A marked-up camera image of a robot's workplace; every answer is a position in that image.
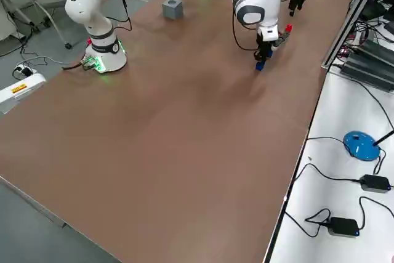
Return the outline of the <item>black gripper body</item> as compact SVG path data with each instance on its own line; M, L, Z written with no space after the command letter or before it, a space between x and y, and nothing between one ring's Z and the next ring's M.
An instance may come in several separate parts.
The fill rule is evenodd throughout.
M256 43L257 50L255 52L256 55L272 55L274 51L274 47L276 43L279 41L279 38L273 41L264 41L261 33L256 34Z

